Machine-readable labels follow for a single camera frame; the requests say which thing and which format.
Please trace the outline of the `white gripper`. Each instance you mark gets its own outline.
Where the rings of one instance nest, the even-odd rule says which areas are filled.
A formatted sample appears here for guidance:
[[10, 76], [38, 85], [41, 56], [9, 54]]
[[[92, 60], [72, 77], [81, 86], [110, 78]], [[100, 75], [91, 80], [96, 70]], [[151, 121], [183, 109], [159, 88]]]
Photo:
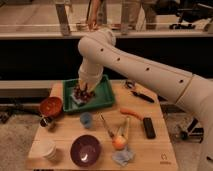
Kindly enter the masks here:
[[81, 90], [92, 92], [102, 79], [102, 72], [90, 72], [82, 68], [78, 71], [78, 82]]

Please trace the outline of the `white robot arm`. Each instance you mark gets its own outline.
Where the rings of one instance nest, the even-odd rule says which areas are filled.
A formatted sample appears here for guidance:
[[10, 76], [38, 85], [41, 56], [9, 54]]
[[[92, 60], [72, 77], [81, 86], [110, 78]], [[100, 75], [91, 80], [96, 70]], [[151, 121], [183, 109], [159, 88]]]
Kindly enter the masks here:
[[204, 128], [197, 171], [213, 171], [213, 81], [115, 47], [112, 30], [102, 28], [80, 38], [78, 70], [82, 89], [94, 90], [105, 67], [154, 91], [192, 114]]

